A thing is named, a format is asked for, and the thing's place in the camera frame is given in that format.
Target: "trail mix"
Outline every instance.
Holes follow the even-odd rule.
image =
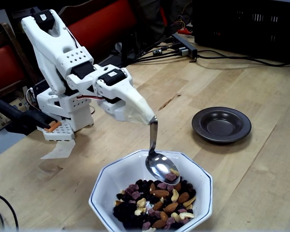
[[[177,230],[194,218],[192,203],[196,190],[187,180],[175,185],[138,180],[117,194],[114,216],[127,230]]]

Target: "metal spoon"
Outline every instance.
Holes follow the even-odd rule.
[[[179,176],[174,181],[170,181],[166,178],[166,175],[171,172],[170,171],[171,168],[178,171],[176,166],[169,158],[160,153],[155,152],[158,134],[158,120],[155,116],[150,120],[149,125],[150,125],[150,150],[145,161],[146,168],[156,179],[169,185],[176,185],[180,181]]]

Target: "cashew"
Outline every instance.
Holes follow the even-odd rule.
[[[192,209],[192,204],[188,205],[188,206],[186,207],[186,209],[187,209],[187,210]]]
[[[156,228],[150,227],[148,230],[142,232],[154,232],[154,231],[156,231]]]
[[[136,215],[136,216],[141,215],[141,213],[146,213],[146,208],[137,208],[137,209],[134,211],[134,215]]]
[[[173,168],[170,169],[171,173],[175,174],[176,176],[179,176],[179,172],[174,170]]]
[[[179,215],[177,213],[175,213],[175,212],[171,214],[171,217],[173,217],[176,222],[179,222],[180,221]]]
[[[184,207],[187,207],[188,205],[190,205],[191,203],[193,203],[195,199],[196,199],[196,197],[194,196],[194,197],[191,198],[189,201],[183,203],[183,206],[184,206]]]
[[[135,211],[134,211],[134,215],[136,215],[136,216],[140,216],[141,215],[141,213],[142,213],[142,209],[136,209]]]
[[[136,205],[138,208],[144,208],[146,205],[146,199],[145,198],[140,199],[139,201],[137,201]]]
[[[181,220],[185,220],[185,218],[194,218],[194,214],[191,213],[180,213],[179,217]]]
[[[179,198],[179,193],[177,192],[176,189],[173,189],[173,196],[171,197],[171,201],[172,202],[177,202],[178,198]]]

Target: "bowl rim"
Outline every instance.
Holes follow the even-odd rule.
[[[94,188],[93,188],[93,190],[92,190],[92,193],[91,193],[91,195],[90,195],[90,198],[89,198],[89,205],[92,206],[92,207],[94,208],[95,213],[97,213],[98,216],[99,216],[99,218],[102,219],[103,224],[104,224],[105,226],[107,226],[107,227],[108,227],[111,231],[113,231],[113,232],[115,232],[115,231],[114,231],[113,228],[112,228],[112,227],[107,223],[107,221],[104,219],[104,217],[100,214],[100,212],[99,212],[98,209],[96,208],[95,204],[92,202],[92,198],[93,198],[93,195],[94,195],[94,193],[95,193],[95,190],[96,190],[96,187],[97,187],[97,185],[98,185],[98,182],[99,182],[99,180],[100,180],[100,178],[101,178],[101,176],[102,176],[102,173],[103,173],[103,171],[104,171],[107,167],[109,167],[109,166],[111,166],[111,165],[113,165],[113,164],[115,164],[115,163],[117,163],[117,162],[119,162],[119,161],[121,161],[121,160],[124,160],[124,159],[126,159],[126,158],[128,158],[128,157],[130,157],[130,156],[133,156],[133,155],[135,155],[136,153],[139,153],[140,151],[149,151],[149,150],[148,150],[148,149],[142,149],[142,150],[134,151],[134,152],[132,152],[131,154],[129,154],[129,155],[127,155],[127,156],[125,156],[125,157],[123,157],[123,158],[121,158],[121,159],[118,159],[118,160],[116,160],[116,161],[114,161],[114,162],[112,162],[112,163],[110,163],[110,164],[104,166],[104,167],[101,169],[101,171],[100,171],[100,173],[99,173],[99,175],[98,175],[97,181],[96,181],[95,186],[94,186]],[[210,217],[211,214],[212,214],[212,201],[213,201],[213,191],[212,191],[212,188],[213,188],[213,187],[212,187],[212,183],[213,183],[213,178],[212,178],[212,176],[211,176],[207,171],[205,171],[205,170],[204,170],[200,165],[198,165],[195,161],[193,161],[190,157],[188,157],[186,154],[184,154],[184,153],[182,153],[182,152],[175,152],[175,151],[157,151],[157,152],[181,154],[182,156],[184,156],[185,158],[187,158],[189,161],[191,161],[192,163],[194,163],[196,166],[198,166],[198,167],[199,167],[199,168],[200,168],[200,169],[201,169],[201,170],[202,170],[202,171],[207,175],[207,177],[209,178],[210,198],[209,198],[209,205],[208,205],[207,213],[206,213],[202,218],[200,218],[199,220],[195,221],[192,225],[190,225],[189,227],[185,228],[182,232],[184,232],[184,231],[189,231],[189,230],[191,230],[192,228],[194,228],[193,226],[194,226],[196,223],[198,223],[198,222],[200,222],[200,221],[203,221],[204,219],[207,219],[207,218]]]

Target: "black crate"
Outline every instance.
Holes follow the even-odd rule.
[[[195,42],[290,62],[290,2],[193,0]]]

